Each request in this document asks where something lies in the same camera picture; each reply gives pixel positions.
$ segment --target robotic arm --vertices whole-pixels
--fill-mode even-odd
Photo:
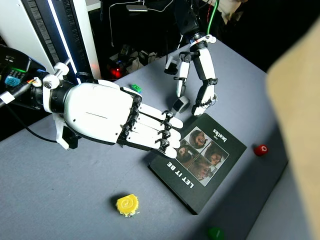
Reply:
[[[216,42],[216,38],[200,31],[197,16],[186,0],[175,1],[174,15],[181,35],[190,42],[190,46],[189,51],[182,51],[178,56],[171,56],[164,72],[173,75],[178,73],[174,80],[177,81],[176,95],[180,98],[185,93],[190,62],[193,61],[198,77],[202,80],[202,87],[199,89],[195,105],[192,107],[192,114],[197,116],[203,114],[217,100],[215,85],[218,83],[218,79],[207,48],[208,43]]]
[[[161,112],[142,103],[137,92],[105,80],[79,85],[64,81],[69,60],[57,63],[56,73],[49,74],[22,52],[0,45],[0,53],[0,63],[6,66],[2,73],[8,72],[1,74],[6,76],[0,80],[6,91],[0,94],[0,107],[20,102],[21,97],[27,99],[26,107],[43,106],[53,115],[56,141],[63,148],[74,148],[65,134],[71,132],[108,145],[119,143],[147,151],[154,149],[169,158],[177,156],[175,149],[180,147],[181,135],[173,128],[182,128],[182,121],[169,111]],[[6,60],[8,56],[12,56],[12,62]],[[12,67],[18,60],[26,62],[23,69]]]

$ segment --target book cover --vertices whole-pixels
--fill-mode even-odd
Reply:
[[[206,113],[181,137],[176,159],[157,156],[149,167],[199,214],[247,147]]]

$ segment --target white led strip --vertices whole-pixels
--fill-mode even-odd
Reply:
[[[60,25],[60,22],[59,22],[59,19],[58,19],[58,16],[57,16],[55,7],[54,7],[54,5],[53,5],[53,3],[52,3],[52,0],[47,0],[47,1],[48,1],[50,10],[51,10],[51,13],[52,13],[52,16],[53,16],[53,19],[54,19],[56,28],[58,29],[58,32],[59,32],[59,34],[60,34],[60,38],[61,38],[61,40],[62,40],[62,43],[63,43],[64,49],[65,49],[65,52],[66,52],[67,56],[70,58],[70,63],[71,63],[72,69],[73,69],[73,71],[74,71],[74,74],[76,74],[78,71],[77,71],[77,69],[76,69],[74,60],[73,60],[73,58],[72,58],[72,56],[71,56],[71,53],[70,53],[70,50],[69,50],[67,41],[66,41],[66,39],[65,39],[64,32],[62,31],[62,28],[61,28],[61,25]]]

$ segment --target photo grid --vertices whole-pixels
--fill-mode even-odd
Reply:
[[[228,156],[229,153],[196,126],[181,140],[176,160],[206,186]]]

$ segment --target red cylinder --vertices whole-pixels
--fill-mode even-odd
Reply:
[[[253,149],[253,151],[257,156],[262,156],[269,152],[267,146],[264,144],[257,146],[255,149]]]

